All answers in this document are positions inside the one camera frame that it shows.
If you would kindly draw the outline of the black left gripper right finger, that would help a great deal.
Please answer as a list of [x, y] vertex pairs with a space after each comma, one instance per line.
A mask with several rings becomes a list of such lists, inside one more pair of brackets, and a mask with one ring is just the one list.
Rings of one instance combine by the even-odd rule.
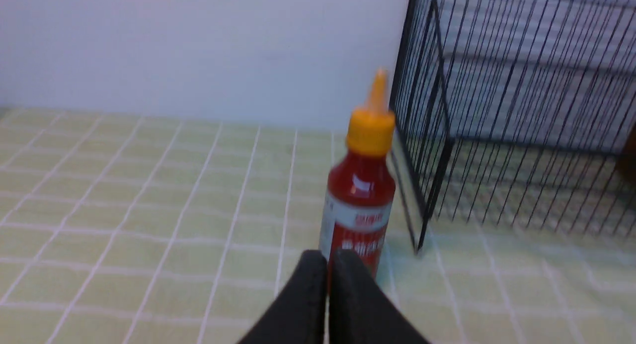
[[352, 250], [331, 256], [330, 344], [427, 344]]

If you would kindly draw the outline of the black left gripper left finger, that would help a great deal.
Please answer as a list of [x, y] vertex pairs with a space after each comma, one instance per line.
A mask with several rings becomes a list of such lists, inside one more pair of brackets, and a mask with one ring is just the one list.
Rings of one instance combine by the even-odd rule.
[[322, 344], [326, 296], [324, 256], [303, 251], [288, 283], [239, 344]]

